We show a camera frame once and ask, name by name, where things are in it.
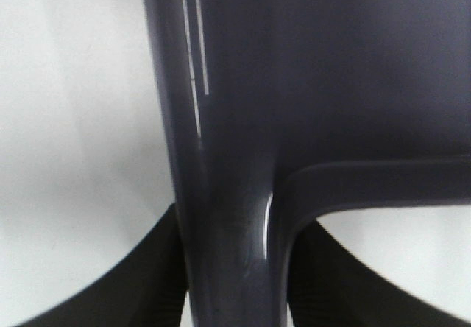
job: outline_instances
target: white background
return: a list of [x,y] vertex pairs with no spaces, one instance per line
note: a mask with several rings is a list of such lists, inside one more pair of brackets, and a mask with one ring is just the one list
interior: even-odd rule
[[[173,201],[142,0],[0,0],[0,159],[11,326],[109,270]],[[321,222],[383,276],[471,320],[470,208]]]

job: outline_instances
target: glossy plastic surface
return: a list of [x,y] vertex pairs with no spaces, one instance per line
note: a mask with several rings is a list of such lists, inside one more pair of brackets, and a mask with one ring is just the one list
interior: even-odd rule
[[196,326],[284,326],[320,214],[470,201],[470,0],[146,6]]

